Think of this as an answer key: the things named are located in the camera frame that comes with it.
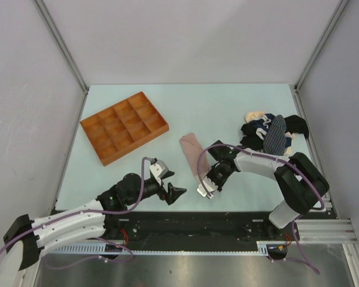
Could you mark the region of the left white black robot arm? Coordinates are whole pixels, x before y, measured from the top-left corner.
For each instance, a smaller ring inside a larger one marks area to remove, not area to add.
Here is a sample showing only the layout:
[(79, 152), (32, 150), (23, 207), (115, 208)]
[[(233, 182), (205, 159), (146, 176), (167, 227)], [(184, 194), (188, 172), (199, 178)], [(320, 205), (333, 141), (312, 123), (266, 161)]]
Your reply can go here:
[(166, 176), (151, 175), (148, 179), (128, 173), (121, 181), (94, 200), (74, 209), (38, 219), (19, 216), (5, 233), (5, 257), (0, 265), (0, 286), (14, 286), (18, 273), (36, 264), (59, 247), (92, 238), (113, 239), (119, 235), (118, 217), (134, 210), (141, 200), (157, 195), (173, 204), (186, 192)]

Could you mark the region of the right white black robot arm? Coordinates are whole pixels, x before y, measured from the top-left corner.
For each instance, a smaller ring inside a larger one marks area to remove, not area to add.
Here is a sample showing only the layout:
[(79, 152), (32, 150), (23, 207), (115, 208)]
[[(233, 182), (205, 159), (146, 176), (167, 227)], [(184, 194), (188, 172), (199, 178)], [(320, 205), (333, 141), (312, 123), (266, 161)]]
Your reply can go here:
[(277, 182), (283, 201), (274, 208), (264, 224), (264, 233), (271, 240), (285, 234), (286, 226), (311, 210), (324, 210), (323, 196), (330, 185), (310, 159), (301, 152), (294, 155), (269, 155), (249, 148), (229, 145), (221, 141), (204, 149), (216, 161), (207, 174), (197, 171), (200, 181), (197, 192), (202, 197), (213, 198), (215, 191), (235, 172), (248, 172)]

